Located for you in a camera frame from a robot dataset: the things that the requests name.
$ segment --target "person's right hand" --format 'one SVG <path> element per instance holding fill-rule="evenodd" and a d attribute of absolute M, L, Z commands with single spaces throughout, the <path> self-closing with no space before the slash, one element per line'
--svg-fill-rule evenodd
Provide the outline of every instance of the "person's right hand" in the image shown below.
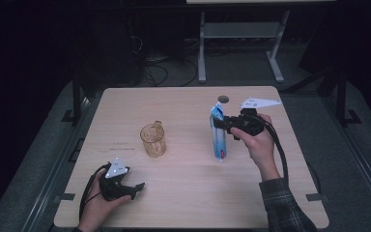
<path fill-rule="evenodd" d="M 269 115 L 258 115 L 271 123 L 271 117 Z M 280 178 L 273 158 L 273 139 L 267 130 L 264 129 L 264 131 L 255 136 L 237 128 L 231 128 L 231 133 L 240 138 L 248 148 L 249 155 L 260 169 L 263 181 Z"/>

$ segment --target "sleeve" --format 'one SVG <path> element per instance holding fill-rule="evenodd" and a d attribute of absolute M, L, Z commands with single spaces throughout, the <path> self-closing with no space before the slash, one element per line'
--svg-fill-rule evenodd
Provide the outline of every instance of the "sleeve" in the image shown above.
<path fill-rule="evenodd" d="M 298 206 L 285 179 L 260 183 L 270 231 L 317 231 L 315 224 Z"/>

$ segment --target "wooden table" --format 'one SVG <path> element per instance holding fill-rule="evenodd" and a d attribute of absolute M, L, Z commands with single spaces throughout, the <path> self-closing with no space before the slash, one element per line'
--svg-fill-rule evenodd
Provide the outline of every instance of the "wooden table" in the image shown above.
<path fill-rule="evenodd" d="M 258 183 L 260 173 L 241 141 L 227 135 L 227 157 L 214 157 L 210 110 L 220 95 L 228 116 L 239 115 L 248 97 L 280 100 L 273 87 L 184 87 L 107 89 L 88 131 L 54 222 L 78 224 L 78 207 L 89 177 L 98 167 L 119 158 L 131 170 L 123 184 L 146 186 L 133 201 L 118 208 L 103 226 L 120 228 L 267 228 Z M 283 104 L 260 108 L 269 114 L 286 153 L 290 187 L 303 211 L 317 227 L 328 226 L 321 201 L 306 194 L 317 190 L 303 159 Z M 140 130 L 160 120 L 167 150 L 147 156 Z M 282 168 L 275 149 L 275 157 Z"/>

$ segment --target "wrist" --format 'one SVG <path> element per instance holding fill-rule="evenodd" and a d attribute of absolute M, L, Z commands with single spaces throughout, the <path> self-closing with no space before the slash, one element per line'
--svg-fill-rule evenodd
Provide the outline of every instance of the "wrist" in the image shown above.
<path fill-rule="evenodd" d="M 261 173 L 262 181 L 269 181 L 273 179 L 281 178 L 279 175 L 278 169 L 276 168 L 275 163 L 267 164 L 267 165 L 258 165 Z"/>
<path fill-rule="evenodd" d="M 76 232 L 77 231 L 81 231 L 81 232 L 94 232 L 96 231 L 97 228 L 93 228 L 93 226 L 89 225 L 89 224 L 84 224 L 84 223 L 79 223 L 77 226 L 76 226 Z"/>
<path fill-rule="evenodd" d="M 73 231 L 72 232 L 83 232 L 82 230 L 80 230 L 79 228 L 77 227 L 74 227 Z"/>

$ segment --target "plastic cup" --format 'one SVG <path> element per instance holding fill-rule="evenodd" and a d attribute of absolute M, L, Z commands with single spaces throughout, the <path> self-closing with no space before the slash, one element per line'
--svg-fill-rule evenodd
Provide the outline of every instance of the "plastic cup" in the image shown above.
<path fill-rule="evenodd" d="M 140 137 L 141 140 L 143 140 L 147 155 L 152 158 L 157 158 L 164 154 L 165 139 L 161 121 L 156 121 L 144 127 L 140 132 Z"/>

